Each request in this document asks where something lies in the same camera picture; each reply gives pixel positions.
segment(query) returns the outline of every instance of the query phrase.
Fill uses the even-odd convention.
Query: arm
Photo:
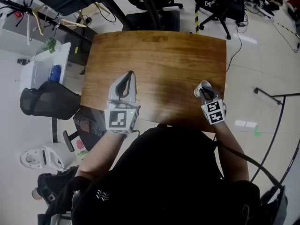
[[[270,0],[269,2],[275,3],[275,4],[276,4],[277,6],[279,6],[279,7],[282,6],[282,4],[281,4],[280,2],[276,2],[276,1],[274,1],[274,0]]]
[[[217,123],[214,125],[214,127],[217,140],[229,148],[232,148],[240,153],[244,153],[243,149],[240,147],[239,143],[236,141],[225,122]],[[226,181],[249,181],[249,172],[246,160],[236,156],[222,147],[218,147],[218,152]]]
[[[124,134],[106,132],[83,159],[76,176],[90,180],[104,177],[112,167],[124,139]]]

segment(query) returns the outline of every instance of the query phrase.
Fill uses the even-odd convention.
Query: tiled floor
[[[141,12],[127,0],[115,1],[125,14]],[[184,9],[180,10],[180,31],[194,33],[194,0],[175,0],[175,2],[181,2],[184,5]],[[280,23],[293,30],[294,24],[286,10],[287,7],[284,4],[276,12],[274,17],[275,24]],[[290,49],[269,19],[249,12],[246,13],[249,17],[249,25],[247,31],[240,34],[242,49],[233,58],[230,69],[226,74],[224,97],[228,110],[226,123],[245,153],[261,162],[275,131],[281,106],[262,94],[254,94],[253,89],[259,87],[270,94],[300,92],[300,53],[296,54]],[[199,12],[200,22],[206,19],[208,15],[209,12],[201,10]],[[232,35],[232,39],[230,41],[227,40],[228,64],[232,55],[239,49],[240,41],[237,37],[235,22],[227,19],[226,24]],[[119,21],[113,25],[105,21],[100,15],[93,17],[90,27],[98,33],[122,30],[122,24]],[[299,40],[282,27],[278,25],[277,27],[289,43],[296,48]],[[226,38],[223,27],[216,21],[210,21],[206,24],[204,30],[200,31],[200,34],[221,39]],[[287,98],[278,135],[265,162],[265,167],[277,179],[281,179],[283,176],[298,144],[300,113],[297,108],[299,106],[300,97]],[[260,136],[255,136],[254,134],[255,124],[258,127],[258,132],[261,133]],[[142,120],[138,120],[136,125],[141,132],[156,126],[155,123]],[[69,132],[75,129],[72,121],[59,124],[59,126],[61,130],[65,130],[65,127],[67,127]],[[128,136],[122,145],[118,157],[136,136],[137,134]],[[249,165],[249,171],[252,177],[256,167]],[[260,187],[262,193],[271,187],[271,182],[262,172],[259,172],[254,182]]]

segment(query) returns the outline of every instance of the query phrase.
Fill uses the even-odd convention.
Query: wood grain surface
[[[224,95],[225,40],[169,31],[126,31],[94,37],[81,105],[104,110],[110,85],[123,73],[136,76],[139,119],[213,131],[195,87],[207,80]]]

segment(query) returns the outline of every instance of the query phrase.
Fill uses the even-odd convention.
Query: hazard tape
[[[277,24],[283,28],[285,28],[286,30],[288,30],[289,32],[291,32],[293,35],[295,35],[297,38],[300,38],[299,35],[291,30],[289,30],[288,28],[286,28],[285,26],[281,25],[280,23],[277,22]]]
[[[195,29],[196,34],[199,34],[199,17],[198,17],[198,10],[195,9]]]

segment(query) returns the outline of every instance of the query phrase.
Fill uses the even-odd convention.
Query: mesh chair back
[[[39,89],[22,91],[20,108],[26,115],[70,119],[80,108],[80,96],[63,85],[47,81]]]

